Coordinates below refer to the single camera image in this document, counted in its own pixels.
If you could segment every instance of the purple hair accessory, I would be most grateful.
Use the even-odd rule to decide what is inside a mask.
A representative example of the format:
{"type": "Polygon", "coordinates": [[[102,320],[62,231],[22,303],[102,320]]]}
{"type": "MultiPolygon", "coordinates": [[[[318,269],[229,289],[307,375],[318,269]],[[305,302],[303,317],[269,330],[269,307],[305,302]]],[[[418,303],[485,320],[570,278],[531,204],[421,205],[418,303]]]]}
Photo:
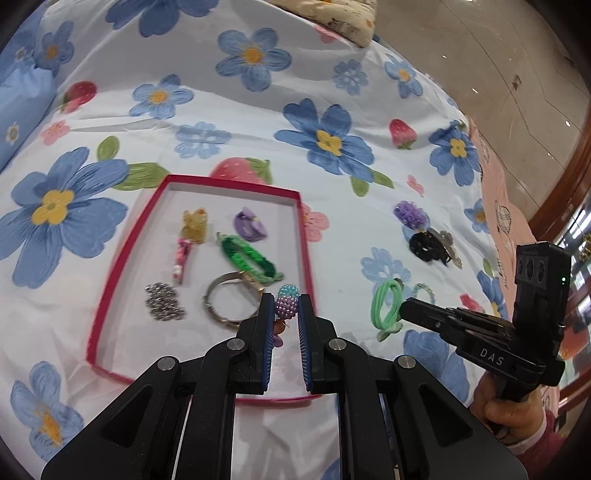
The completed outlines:
{"type": "Polygon", "coordinates": [[[427,224],[427,214],[422,208],[417,207],[414,202],[403,200],[394,207],[394,215],[398,220],[411,230],[422,228],[427,224]]]}
{"type": "Polygon", "coordinates": [[[248,207],[234,217],[234,228],[236,233],[247,242],[258,242],[267,238],[267,229],[258,219],[255,212],[248,207]]]}

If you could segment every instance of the tile floor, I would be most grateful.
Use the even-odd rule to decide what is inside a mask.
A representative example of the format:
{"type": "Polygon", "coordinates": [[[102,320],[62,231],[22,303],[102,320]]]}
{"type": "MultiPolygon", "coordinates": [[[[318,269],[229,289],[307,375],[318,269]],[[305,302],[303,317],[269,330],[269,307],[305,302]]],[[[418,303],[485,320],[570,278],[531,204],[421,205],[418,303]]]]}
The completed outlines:
{"type": "Polygon", "coordinates": [[[525,0],[379,0],[376,33],[472,117],[531,218],[569,162],[590,97],[542,17],[525,0]]]}

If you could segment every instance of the camera lens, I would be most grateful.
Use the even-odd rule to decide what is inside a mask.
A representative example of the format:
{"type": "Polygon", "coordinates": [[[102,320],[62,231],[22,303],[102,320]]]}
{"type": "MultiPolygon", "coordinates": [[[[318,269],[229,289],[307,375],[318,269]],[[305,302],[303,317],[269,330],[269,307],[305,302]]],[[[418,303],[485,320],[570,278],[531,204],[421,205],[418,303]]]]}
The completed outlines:
{"type": "Polygon", "coordinates": [[[534,261],[529,259],[525,264],[525,278],[531,280],[531,277],[534,276],[534,261]]]}
{"type": "Polygon", "coordinates": [[[538,283],[542,283],[544,275],[546,275],[546,266],[544,265],[544,262],[538,262],[538,271],[536,273],[538,283]]]}

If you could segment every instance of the bed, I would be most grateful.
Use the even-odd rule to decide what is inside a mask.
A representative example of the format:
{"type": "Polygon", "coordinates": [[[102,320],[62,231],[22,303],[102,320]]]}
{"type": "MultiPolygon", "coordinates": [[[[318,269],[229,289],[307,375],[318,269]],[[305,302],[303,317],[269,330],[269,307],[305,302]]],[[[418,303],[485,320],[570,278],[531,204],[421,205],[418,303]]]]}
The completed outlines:
{"type": "MultiPolygon", "coordinates": [[[[470,403],[483,371],[405,322],[378,341],[373,292],[399,277],[406,297],[510,318],[515,246],[534,238],[476,127],[395,50],[262,0],[60,0],[34,59],[56,99],[0,174],[0,434],[33,478],[126,387],[86,344],[132,213],[166,173],[299,191],[316,313],[470,403]],[[413,255],[429,227],[461,263],[413,255]]],[[[299,356],[281,361],[284,404],[237,406],[234,477],[340,478],[335,398],[306,398],[281,378],[299,356]]]]}

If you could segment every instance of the metal screw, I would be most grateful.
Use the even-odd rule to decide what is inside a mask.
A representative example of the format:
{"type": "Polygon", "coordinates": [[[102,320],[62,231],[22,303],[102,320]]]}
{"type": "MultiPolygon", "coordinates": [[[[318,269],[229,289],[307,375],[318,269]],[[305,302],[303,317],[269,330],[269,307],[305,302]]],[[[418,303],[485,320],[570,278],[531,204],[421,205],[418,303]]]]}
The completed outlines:
{"type": "Polygon", "coordinates": [[[400,355],[398,357],[398,365],[402,368],[413,368],[416,364],[416,360],[410,355],[400,355]]]}
{"type": "Polygon", "coordinates": [[[230,338],[226,344],[230,350],[242,350],[244,345],[246,344],[241,338],[230,338]]]}
{"type": "Polygon", "coordinates": [[[329,347],[331,347],[333,350],[345,350],[345,347],[347,347],[347,342],[342,338],[333,338],[329,342],[329,347]]]}
{"type": "Polygon", "coordinates": [[[177,364],[177,361],[171,356],[164,356],[158,360],[158,368],[160,370],[171,370],[177,364]]]}

